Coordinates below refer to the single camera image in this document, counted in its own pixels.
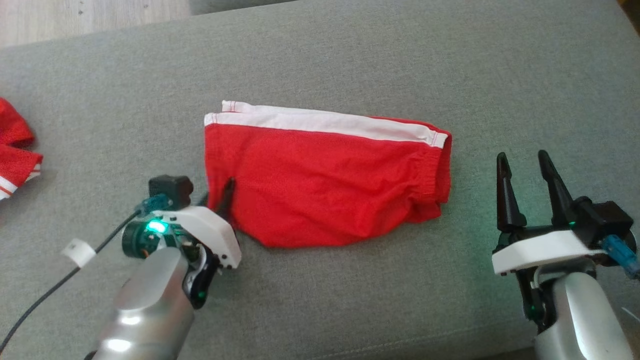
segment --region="red garment with white stripes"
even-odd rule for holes
[[[451,134],[423,122],[223,102],[205,116],[209,207],[268,247],[347,245],[439,217]]]
[[[33,140],[26,121],[0,97],[0,200],[40,175],[42,155],[19,149],[31,145]]]

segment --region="wooden floor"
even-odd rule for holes
[[[188,0],[0,0],[0,48],[189,16]]]

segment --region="white plastic part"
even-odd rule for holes
[[[86,242],[80,239],[73,239],[62,250],[62,254],[73,260],[78,267],[84,267],[95,256],[95,250]]]
[[[154,211],[168,224],[182,226],[189,234],[198,239],[213,254],[218,255],[225,267],[237,268],[242,259],[240,246],[231,225],[218,214],[204,206],[188,206],[178,211]]]
[[[501,274],[602,253],[603,250],[589,250],[573,231],[563,230],[513,243],[496,252],[491,261],[493,272]]]

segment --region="white cable label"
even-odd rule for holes
[[[95,256],[95,250],[91,247],[91,245],[85,243],[80,239],[73,239],[67,245],[67,247],[62,250],[62,254],[68,256],[71,260],[73,260],[78,267],[85,266],[93,257]]]

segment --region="gray cushion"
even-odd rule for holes
[[[205,191],[203,115],[223,99],[419,119],[453,133],[441,218],[335,249],[265,249],[215,279],[182,359],[468,359],[531,345],[493,274],[495,156],[531,224],[550,218],[538,149],[574,196],[640,218],[640,40],[615,1],[323,0],[0,52],[43,176],[0,202],[0,332],[96,246],[158,174]],[[26,321],[5,360],[81,359],[138,262],[108,246]],[[629,332],[640,289],[599,279]]]

